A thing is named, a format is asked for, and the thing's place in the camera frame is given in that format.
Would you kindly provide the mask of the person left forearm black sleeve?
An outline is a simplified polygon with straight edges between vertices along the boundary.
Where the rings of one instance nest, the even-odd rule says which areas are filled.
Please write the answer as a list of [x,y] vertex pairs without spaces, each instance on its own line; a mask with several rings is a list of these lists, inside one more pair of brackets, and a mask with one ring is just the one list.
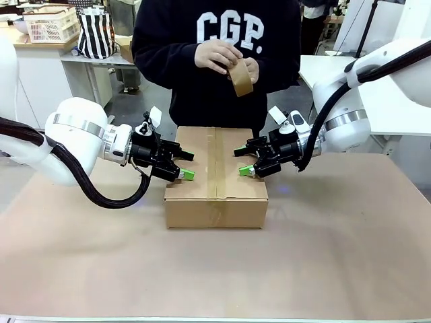
[[266,94],[297,86],[300,70],[300,52],[278,52],[270,57],[259,57],[257,89]]

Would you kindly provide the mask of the black white striped bag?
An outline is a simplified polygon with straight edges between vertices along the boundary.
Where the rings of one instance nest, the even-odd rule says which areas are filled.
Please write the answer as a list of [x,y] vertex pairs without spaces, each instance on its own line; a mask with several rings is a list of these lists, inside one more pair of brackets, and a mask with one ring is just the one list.
[[115,53],[114,27],[104,7],[87,7],[78,15],[81,31],[79,53],[88,59],[107,59]]

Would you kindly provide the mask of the white partition panel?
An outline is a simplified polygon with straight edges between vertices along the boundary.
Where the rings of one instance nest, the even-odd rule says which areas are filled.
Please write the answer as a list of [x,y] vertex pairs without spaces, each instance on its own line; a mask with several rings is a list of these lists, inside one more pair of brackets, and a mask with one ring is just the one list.
[[[354,56],[373,0],[350,0],[333,50]],[[405,0],[379,0],[361,55],[366,55],[393,40]]]

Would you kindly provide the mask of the brown packing tape roll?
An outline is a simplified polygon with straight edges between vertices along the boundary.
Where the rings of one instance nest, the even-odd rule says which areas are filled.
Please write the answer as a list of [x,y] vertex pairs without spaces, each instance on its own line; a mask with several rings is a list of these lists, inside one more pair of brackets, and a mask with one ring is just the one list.
[[238,59],[237,64],[229,68],[228,75],[238,97],[242,97],[253,92],[252,79],[244,59]]

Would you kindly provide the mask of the black stand pole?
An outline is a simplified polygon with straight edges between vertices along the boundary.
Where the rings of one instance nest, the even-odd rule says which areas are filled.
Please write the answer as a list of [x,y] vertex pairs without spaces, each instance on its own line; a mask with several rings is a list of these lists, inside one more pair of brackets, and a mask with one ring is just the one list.
[[366,25],[364,27],[364,31],[363,31],[362,37],[360,39],[360,43],[359,43],[357,51],[356,51],[356,53],[354,55],[355,59],[358,59],[360,57],[361,53],[362,53],[362,49],[364,47],[364,44],[365,44],[365,41],[366,41],[366,38],[367,38],[367,35],[368,35],[368,32],[369,32],[369,29],[370,29],[370,26],[371,26],[371,23],[372,23],[372,20],[373,20],[375,11],[376,11],[376,8],[378,6],[378,2],[379,2],[379,0],[373,0],[373,2],[372,2],[370,13],[369,13]]

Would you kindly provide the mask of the person right hand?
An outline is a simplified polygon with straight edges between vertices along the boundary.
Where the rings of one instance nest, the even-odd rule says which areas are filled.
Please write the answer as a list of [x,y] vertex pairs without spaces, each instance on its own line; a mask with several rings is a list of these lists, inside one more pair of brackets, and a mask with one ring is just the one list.
[[242,58],[242,53],[230,43],[211,39],[197,46],[194,62],[198,68],[208,68],[227,75],[228,70]]

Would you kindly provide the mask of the small open cardboard box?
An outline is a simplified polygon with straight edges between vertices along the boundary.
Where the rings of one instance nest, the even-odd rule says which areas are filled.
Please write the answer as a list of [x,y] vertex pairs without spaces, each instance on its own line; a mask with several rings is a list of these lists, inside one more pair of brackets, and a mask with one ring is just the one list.
[[122,36],[122,35],[115,36],[115,42],[119,48],[120,55],[122,56],[123,59],[133,64],[134,60],[131,52],[131,41],[132,41],[132,36]]

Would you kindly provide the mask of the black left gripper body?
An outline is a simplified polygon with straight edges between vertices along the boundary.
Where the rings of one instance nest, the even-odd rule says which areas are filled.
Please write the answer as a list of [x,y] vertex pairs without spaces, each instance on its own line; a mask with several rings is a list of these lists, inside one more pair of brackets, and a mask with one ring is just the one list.
[[173,158],[180,152],[180,144],[162,139],[157,133],[150,136],[132,133],[129,161],[140,167],[151,167],[150,175],[174,182],[180,174],[180,168]]

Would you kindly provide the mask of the white side table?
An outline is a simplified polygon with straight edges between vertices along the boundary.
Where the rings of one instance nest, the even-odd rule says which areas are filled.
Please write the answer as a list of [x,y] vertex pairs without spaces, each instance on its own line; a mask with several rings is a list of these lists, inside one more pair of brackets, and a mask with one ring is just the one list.
[[[302,55],[300,76],[309,88],[328,75],[340,73],[351,57]],[[358,88],[370,122],[372,137],[352,152],[380,153],[393,136],[431,139],[431,108],[420,107],[403,94],[390,77],[365,83]]]

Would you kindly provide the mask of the person in black hoodie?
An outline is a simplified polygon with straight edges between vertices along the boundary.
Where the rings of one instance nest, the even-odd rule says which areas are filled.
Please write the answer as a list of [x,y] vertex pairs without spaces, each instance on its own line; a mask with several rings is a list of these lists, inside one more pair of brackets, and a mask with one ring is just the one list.
[[[133,39],[198,45],[218,39],[257,60],[300,52],[300,25],[298,0],[143,0]],[[193,79],[170,91],[169,115],[178,126],[260,131],[265,125],[270,93],[253,84],[252,93],[238,97],[228,74],[197,67]]]

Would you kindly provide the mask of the white background table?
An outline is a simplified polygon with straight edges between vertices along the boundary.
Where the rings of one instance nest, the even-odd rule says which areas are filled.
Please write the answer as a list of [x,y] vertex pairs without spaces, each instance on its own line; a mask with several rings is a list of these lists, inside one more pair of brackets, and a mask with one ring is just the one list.
[[67,52],[60,56],[60,60],[72,96],[91,100],[103,108],[112,98],[108,69],[136,70],[135,65],[126,61],[119,53],[107,59],[88,59]]

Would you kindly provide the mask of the large brown cardboard box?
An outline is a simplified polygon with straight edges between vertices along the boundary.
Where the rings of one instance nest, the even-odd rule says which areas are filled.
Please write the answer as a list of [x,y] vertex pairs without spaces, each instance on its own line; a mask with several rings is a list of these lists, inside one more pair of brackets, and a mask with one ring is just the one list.
[[[194,171],[194,181],[176,180],[167,184],[164,200],[166,224],[169,228],[211,228],[207,205],[207,127],[179,127],[176,141],[193,161],[177,160],[180,168]],[[252,165],[251,155],[235,157],[234,150],[242,147],[253,134],[249,129],[222,129],[226,169],[225,228],[262,228],[268,206],[265,182],[258,178],[239,176],[238,169]]]

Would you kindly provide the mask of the person in dark clothes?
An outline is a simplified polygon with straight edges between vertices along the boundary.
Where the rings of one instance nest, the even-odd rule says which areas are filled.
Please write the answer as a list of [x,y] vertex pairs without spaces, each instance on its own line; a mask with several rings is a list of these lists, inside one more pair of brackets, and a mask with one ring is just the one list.
[[301,25],[301,55],[313,55],[325,21],[337,7],[339,0],[300,0],[303,5]]

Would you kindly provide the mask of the wooden top white cabinet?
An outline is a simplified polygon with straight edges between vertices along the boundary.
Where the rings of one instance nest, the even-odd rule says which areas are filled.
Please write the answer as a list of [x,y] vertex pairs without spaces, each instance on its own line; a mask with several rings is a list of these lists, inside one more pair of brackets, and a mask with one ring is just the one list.
[[0,36],[15,46],[18,56],[18,121],[43,129],[49,114],[67,98],[95,101],[95,89],[101,106],[112,98],[107,68],[93,67],[75,56],[72,61],[62,60],[77,44],[77,37],[65,44],[32,44],[29,35],[13,26],[0,28]]

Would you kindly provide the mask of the brown tape strip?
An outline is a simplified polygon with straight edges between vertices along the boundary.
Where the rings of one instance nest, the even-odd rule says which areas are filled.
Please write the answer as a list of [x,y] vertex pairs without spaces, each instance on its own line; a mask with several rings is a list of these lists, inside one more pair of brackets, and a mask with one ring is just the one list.
[[227,227],[226,169],[221,130],[211,128],[207,134],[207,205],[211,228]]

